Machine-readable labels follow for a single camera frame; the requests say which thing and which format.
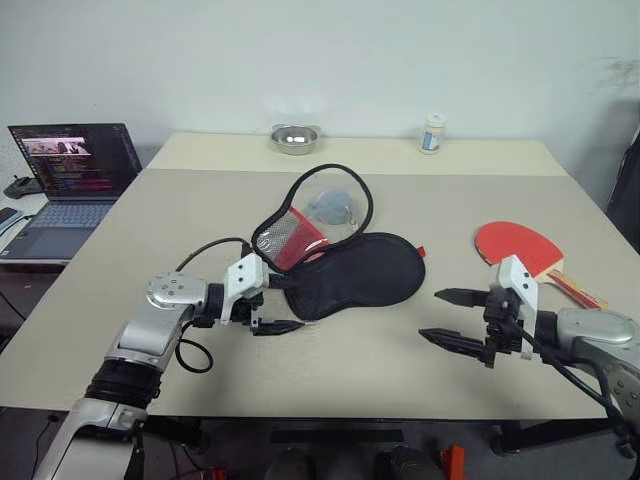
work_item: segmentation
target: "stainless steel bowl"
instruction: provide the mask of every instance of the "stainless steel bowl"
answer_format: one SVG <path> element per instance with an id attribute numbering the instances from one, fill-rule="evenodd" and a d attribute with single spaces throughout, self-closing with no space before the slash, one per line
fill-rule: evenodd
<path id="1" fill-rule="evenodd" d="M 288 155 L 306 155 L 314 149 L 320 135 L 312 127 L 274 125 L 271 141 Z"/>

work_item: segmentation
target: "beige tabletop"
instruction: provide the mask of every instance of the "beige tabletop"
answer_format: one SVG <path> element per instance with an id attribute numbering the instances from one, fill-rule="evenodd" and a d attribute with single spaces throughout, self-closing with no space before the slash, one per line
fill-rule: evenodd
<path id="1" fill-rule="evenodd" d="M 540 144 L 530 145 L 546 152 Z M 216 158 L 215 150 L 211 156 Z M 149 411 L 238 417 L 602 416 L 601 408 L 537 360 L 501 355 L 489 370 L 435 347 L 417 332 L 442 327 L 483 337 L 481 310 L 455 307 L 433 293 L 486 288 L 488 267 L 472 237 L 480 225 L 498 219 L 524 223 L 552 238 L 565 252 L 566 273 L 612 309 L 640 319 L 640 258 L 557 168 L 559 173 L 536 176 L 364 175 L 375 202 L 368 231 L 402 235 L 429 252 L 428 276 L 418 293 L 399 305 L 349 309 L 276 338 L 252 337 L 238 325 L 193 330 L 188 337 L 212 351 L 215 368 L 196 375 L 172 361 Z M 68 409 L 84 394 L 122 323 L 144 301 L 146 281 L 205 242 L 250 237 L 297 176 L 144 171 L 0 356 L 0 405 Z M 185 272 L 220 281 L 238 254 L 237 246 L 217 247 Z M 541 286 L 541 308 L 571 305 L 553 287 Z M 281 318 L 281 294 L 268 295 L 266 307 L 266 317 L 271 312 Z"/>

